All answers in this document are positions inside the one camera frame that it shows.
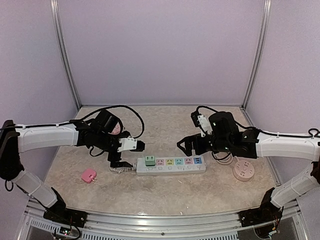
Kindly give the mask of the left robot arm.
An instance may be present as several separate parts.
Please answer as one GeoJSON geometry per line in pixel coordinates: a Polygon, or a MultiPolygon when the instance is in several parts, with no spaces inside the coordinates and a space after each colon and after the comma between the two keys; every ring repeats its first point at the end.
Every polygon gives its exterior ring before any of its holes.
{"type": "Polygon", "coordinates": [[[145,144],[124,130],[122,121],[107,108],[95,111],[95,118],[73,119],[64,123],[16,125],[7,120],[0,130],[0,177],[35,198],[57,221],[70,218],[70,211],[59,193],[27,172],[20,154],[59,146],[95,147],[108,153],[111,168],[132,168],[121,161],[124,151],[142,152],[145,144]]]}

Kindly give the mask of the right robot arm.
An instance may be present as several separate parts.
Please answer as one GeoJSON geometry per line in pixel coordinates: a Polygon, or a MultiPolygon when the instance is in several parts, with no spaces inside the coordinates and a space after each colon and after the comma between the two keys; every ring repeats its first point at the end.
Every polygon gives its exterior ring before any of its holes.
{"type": "Polygon", "coordinates": [[[195,111],[191,119],[201,132],[177,142],[177,147],[188,157],[193,153],[202,155],[212,152],[247,159],[284,157],[310,161],[300,174],[265,194],[265,203],[255,212],[260,222],[268,221],[275,214],[275,207],[279,209],[319,187],[320,137],[315,129],[311,129],[309,134],[299,135],[273,133],[252,126],[240,131],[240,124],[235,121],[233,114],[225,111],[216,112],[209,118],[195,111]]]}

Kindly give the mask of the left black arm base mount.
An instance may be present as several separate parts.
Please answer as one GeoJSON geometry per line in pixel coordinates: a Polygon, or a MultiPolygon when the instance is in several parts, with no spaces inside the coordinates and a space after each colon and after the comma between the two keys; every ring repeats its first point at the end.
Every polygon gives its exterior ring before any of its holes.
{"type": "Polygon", "coordinates": [[[52,187],[57,197],[57,202],[45,209],[43,218],[56,223],[69,225],[72,227],[83,228],[85,226],[88,213],[66,207],[66,203],[61,195],[52,187]]]}

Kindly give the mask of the pink plug adapter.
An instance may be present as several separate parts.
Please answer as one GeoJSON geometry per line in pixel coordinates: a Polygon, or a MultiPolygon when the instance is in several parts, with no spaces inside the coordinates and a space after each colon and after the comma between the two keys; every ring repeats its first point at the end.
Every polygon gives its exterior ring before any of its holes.
{"type": "Polygon", "coordinates": [[[87,168],[81,174],[81,179],[87,184],[95,182],[97,180],[97,172],[92,168],[87,168]]]}

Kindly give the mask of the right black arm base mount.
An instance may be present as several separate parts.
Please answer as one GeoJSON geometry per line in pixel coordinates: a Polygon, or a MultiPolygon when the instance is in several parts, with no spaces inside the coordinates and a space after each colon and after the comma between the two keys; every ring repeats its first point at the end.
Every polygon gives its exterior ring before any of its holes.
{"type": "Polygon", "coordinates": [[[283,207],[277,207],[271,203],[271,195],[274,189],[275,188],[272,187],[266,191],[259,207],[238,212],[242,227],[259,225],[282,218],[283,207]]]}

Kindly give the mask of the green cube plug adapter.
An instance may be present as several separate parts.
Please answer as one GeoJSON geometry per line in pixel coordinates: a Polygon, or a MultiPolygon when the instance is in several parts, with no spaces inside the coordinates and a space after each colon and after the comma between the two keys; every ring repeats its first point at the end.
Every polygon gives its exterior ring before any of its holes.
{"type": "Polygon", "coordinates": [[[156,159],[153,155],[148,155],[144,157],[144,163],[146,167],[153,167],[156,165],[156,159]]]}

